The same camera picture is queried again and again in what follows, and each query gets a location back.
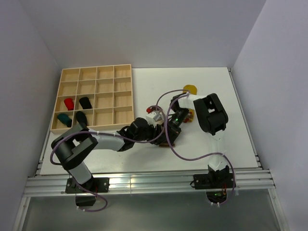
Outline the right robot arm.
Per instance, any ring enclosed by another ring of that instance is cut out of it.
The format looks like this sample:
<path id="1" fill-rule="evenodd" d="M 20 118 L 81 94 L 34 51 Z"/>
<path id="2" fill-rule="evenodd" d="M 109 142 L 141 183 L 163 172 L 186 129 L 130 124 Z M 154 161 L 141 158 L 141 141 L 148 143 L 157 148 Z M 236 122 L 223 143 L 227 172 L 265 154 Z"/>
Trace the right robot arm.
<path id="1" fill-rule="evenodd" d="M 190 109 L 195 111 L 201 130 L 211 136 L 211 152 L 195 158 L 186 158 L 179 155 L 169 139 L 171 128 L 179 128 Z M 223 142 L 224 131 L 229 118 L 220 99 L 215 93 L 207 96 L 182 93 L 173 97 L 167 115 L 171 110 L 175 115 L 166 123 L 166 126 L 169 126 L 169 128 L 166 128 L 166 139 L 172 152 L 184 161 L 196 161 L 208 157 L 208 182 L 212 187 L 220 187 L 230 175 L 230 170 L 233 170 L 232 164 L 225 155 Z"/>

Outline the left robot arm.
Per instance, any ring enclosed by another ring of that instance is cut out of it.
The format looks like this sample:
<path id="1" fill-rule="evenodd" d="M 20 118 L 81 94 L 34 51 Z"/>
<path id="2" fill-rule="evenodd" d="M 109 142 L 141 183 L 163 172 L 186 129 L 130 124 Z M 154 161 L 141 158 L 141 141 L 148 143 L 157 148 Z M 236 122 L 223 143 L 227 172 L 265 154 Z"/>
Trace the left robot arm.
<path id="1" fill-rule="evenodd" d="M 62 166 L 75 179 L 76 186 L 82 192 L 89 192 L 94 186 L 94 180 L 84 160 L 91 151 L 124 152 L 135 143 L 155 143 L 164 130 L 163 124 L 154 126 L 141 117 L 115 133 L 94 131 L 84 123 L 79 123 L 51 143 L 50 162 Z"/>

